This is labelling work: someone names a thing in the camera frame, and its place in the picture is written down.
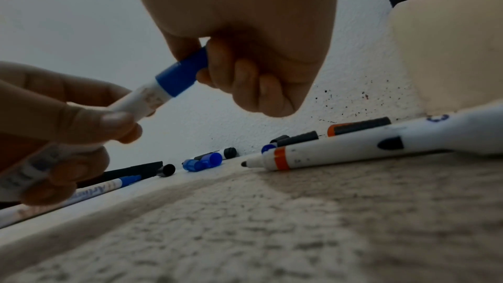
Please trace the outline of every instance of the wall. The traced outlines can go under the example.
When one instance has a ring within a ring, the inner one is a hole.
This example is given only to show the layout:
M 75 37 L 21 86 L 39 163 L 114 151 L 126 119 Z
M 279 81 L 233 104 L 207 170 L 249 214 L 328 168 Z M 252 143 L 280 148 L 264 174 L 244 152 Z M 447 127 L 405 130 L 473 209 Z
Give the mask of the wall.
M 339 0 L 332 46 L 294 116 L 249 114 L 224 93 L 195 85 L 142 122 L 133 145 L 111 143 L 111 169 L 174 164 L 226 146 L 250 154 L 282 134 L 333 123 L 422 113 L 390 37 L 388 0 Z M 134 89 L 174 62 L 139 0 L 0 0 L 0 60 L 111 81 Z

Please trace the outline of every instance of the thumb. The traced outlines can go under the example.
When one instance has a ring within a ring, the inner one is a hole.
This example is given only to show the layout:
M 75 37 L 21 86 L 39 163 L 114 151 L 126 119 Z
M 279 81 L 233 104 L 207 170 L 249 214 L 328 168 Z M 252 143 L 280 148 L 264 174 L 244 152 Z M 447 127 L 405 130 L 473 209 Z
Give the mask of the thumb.
M 65 144 L 119 139 L 135 127 L 132 114 L 90 110 L 0 81 L 0 132 Z

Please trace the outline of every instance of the finger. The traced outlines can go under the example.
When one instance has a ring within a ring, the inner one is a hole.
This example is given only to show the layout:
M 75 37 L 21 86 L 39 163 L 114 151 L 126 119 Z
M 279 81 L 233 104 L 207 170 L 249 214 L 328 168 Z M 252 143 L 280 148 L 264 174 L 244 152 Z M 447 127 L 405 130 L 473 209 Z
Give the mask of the finger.
M 77 155 L 56 165 L 49 175 L 55 186 L 68 186 L 100 176 L 110 163 L 104 147 L 90 154 Z
M 272 74 L 263 74 L 259 79 L 259 111 L 271 117 L 283 117 L 293 114 L 294 108 L 283 95 L 281 82 Z
M 122 144 L 131 144 L 141 137 L 143 133 L 143 129 L 140 125 L 136 124 L 136 126 L 131 130 L 131 132 L 127 133 L 123 137 L 119 138 L 118 141 Z
M 199 71 L 195 75 L 195 79 L 201 84 L 205 84 L 211 88 L 216 89 L 215 84 L 213 84 L 213 81 L 211 80 L 210 72 L 208 69 L 202 69 L 201 71 Z
M 0 80 L 59 101 L 89 106 L 109 106 L 131 92 L 108 82 L 8 62 L 0 63 Z
M 236 61 L 232 97 L 244 110 L 258 112 L 258 77 L 257 66 L 249 60 Z
M 177 37 L 162 29 L 161 32 L 168 44 L 169 50 L 178 61 L 188 58 L 201 48 L 201 43 L 197 38 Z
M 55 186 L 48 180 L 44 180 L 25 191 L 21 195 L 21 203 L 25 205 L 51 205 L 60 203 L 71 197 L 76 189 L 76 183 L 66 186 Z
M 0 133 L 67 144 L 119 139 L 135 126 L 129 113 L 67 105 L 2 81 L 0 106 Z
M 219 39 L 210 39 L 206 44 L 208 70 L 213 84 L 220 90 L 231 93 L 234 81 L 234 57 L 230 47 Z

